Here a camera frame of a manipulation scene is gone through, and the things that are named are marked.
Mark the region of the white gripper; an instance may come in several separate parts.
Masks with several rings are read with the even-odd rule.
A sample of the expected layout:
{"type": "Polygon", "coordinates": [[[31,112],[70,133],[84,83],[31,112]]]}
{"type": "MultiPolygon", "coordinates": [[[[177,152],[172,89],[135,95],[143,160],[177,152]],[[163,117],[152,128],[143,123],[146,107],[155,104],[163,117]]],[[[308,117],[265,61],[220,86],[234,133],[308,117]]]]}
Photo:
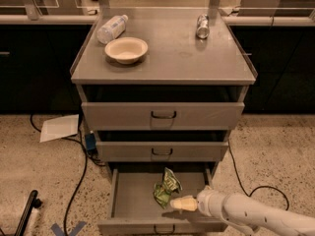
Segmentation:
{"type": "Polygon", "coordinates": [[[223,204],[226,194],[214,190],[207,185],[198,195],[197,200],[193,196],[185,196],[170,201],[174,209],[196,211],[205,216],[223,217],[223,204]]]}

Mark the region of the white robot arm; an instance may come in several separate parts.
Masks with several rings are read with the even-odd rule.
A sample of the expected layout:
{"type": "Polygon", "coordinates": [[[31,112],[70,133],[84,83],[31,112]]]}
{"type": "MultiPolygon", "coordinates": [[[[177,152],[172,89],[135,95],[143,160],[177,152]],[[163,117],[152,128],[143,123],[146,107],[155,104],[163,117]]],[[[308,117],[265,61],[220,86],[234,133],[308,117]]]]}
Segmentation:
{"type": "Polygon", "coordinates": [[[206,186],[196,198],[170,201],[174,209],[198,211],[252,236],[264,227],[279,236],[315,236],[315,218],[264,205],[239,193],[224,194],[206,186]]]}

